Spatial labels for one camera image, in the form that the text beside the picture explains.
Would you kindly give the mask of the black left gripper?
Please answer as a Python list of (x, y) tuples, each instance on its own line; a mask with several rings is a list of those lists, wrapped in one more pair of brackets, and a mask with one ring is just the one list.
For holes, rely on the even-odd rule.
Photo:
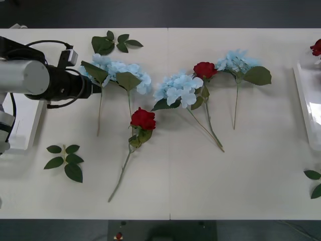
[(84, 87), (81, 97), (89, 98), (92, 94), (102, 94), (102, 87), (98, 84), (93, 83), (88, 77), (82, 76), (84, 79)]

